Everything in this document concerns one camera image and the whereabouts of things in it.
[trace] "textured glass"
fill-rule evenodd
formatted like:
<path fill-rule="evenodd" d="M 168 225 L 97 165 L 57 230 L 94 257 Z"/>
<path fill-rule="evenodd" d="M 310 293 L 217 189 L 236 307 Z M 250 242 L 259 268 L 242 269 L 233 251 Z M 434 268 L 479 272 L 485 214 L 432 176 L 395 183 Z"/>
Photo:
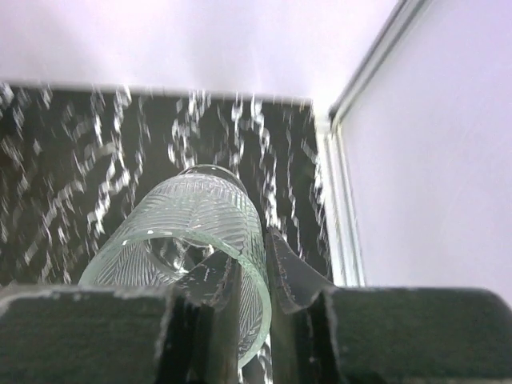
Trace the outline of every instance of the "textured glass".
<path fill-rule="evenodd" d="M 242 367 L 268 334 L 270 296 L 259 216 L 231 172 L 196 166 L 157 185 L 100 249 L 79 284 L 171 284 L 214 250 L 242 266 Z"/>

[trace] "clear glass cup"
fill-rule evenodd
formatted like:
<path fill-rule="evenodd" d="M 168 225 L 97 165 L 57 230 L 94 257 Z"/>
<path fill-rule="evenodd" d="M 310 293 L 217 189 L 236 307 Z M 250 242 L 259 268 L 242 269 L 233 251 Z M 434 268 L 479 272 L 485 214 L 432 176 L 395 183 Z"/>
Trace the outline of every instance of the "clear glass cup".
<path fill-rule="evenodd" d="M 158 184 L 100 249 L 78 284 L 171 284 L 215 250 L 242 266 L 242 368 L 268 335 L 271 309 L 258 212 L 228 170 L 194 166 Z"/>

